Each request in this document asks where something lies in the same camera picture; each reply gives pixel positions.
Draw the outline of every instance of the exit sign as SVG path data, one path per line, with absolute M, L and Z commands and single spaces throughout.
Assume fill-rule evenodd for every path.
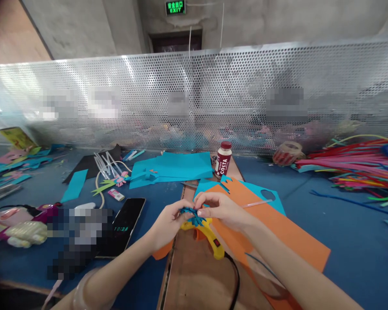
M 165 2 L 165 9 L 167 11 L 167 16 L 175 14 L 185 14 L 185 0 Z

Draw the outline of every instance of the blue pipe cleaner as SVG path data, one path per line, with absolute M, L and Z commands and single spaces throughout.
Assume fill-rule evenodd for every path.
M 346 199 L 346 198 L 338 197 L 338 196 L 320 194 L 320 193 L 318 193 L 317 191 L 315 191 L 313 189 L 309 193 L 312 194 L 312 195 L 319 196 L 319 197 L 333 198 L 333 199 L 343 200 L 343 201 L 346 201 L 346 202 L 351 202 L 353 204 L 366 207 L 368 209 L 372 209 L 372 210 L 375 210 L 375 211 L 378 211 L 378 212 L 382 212 L 382 213 L 388 214 L 388 211 L 386 211 L 386 210 L 382 210 L 382 209 L 379 209 L 379 208 L 376 208 L 376 207 L 364 204 L 362 202 L 357 202 L 357 201 L 354 201 L 354 200 L 350 200 L 350 199 Z
M 186 207 L 180 209 L 181 214 L 185 213 L 185 212 L 194 214 L 194 217 L 191 219 L 188 219 L 188 221 L 191 222 L 195 227 L 197 227 L 198 225 L 204 227 L 203 221 L 205 221 L 206 219 L 204 217 L 199 217 L 197 214 L 197 210 L 195 210 L 193 208 L 186 208 Z

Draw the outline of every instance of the smartphone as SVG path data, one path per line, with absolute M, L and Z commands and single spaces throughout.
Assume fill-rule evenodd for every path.
M 112 237 L 107 240 L 97 258 L 115 258 L 125 251 L 144 204 L 145 198 L 125 200 L 112 223 Z

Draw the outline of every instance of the bracelet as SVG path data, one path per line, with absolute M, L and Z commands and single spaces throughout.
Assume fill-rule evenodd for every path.
M 108 303 L 106 306 L 101 307 L 100 309 L 94 309 L 90 306 L 88 306 L 85 302 L 84 296 L 83 296 L 83 290 L 88 282 L 89 278 L 93 276 L 100 268 L 95 268 L 89 271 L 87 274 L 84 275 L 82 280 L 79 282 L 78 286 L 75 289 L 75 294 L 73 295 L 73 310 L 110 310 L 115 302 L 115 299 Z

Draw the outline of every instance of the perforated metal panel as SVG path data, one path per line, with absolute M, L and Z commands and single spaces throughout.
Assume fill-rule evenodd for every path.
M 283 88 L 303 89 L 299 121 L 266 116 L 266 90 Z M 186 115 L 168 116 L 170 92 L 186 93 Z M 387 134 L 388 39 L 0 65 L 0 128 L 12 126 L 40 144 L 215 151 L 229 139 L 250 154 Z

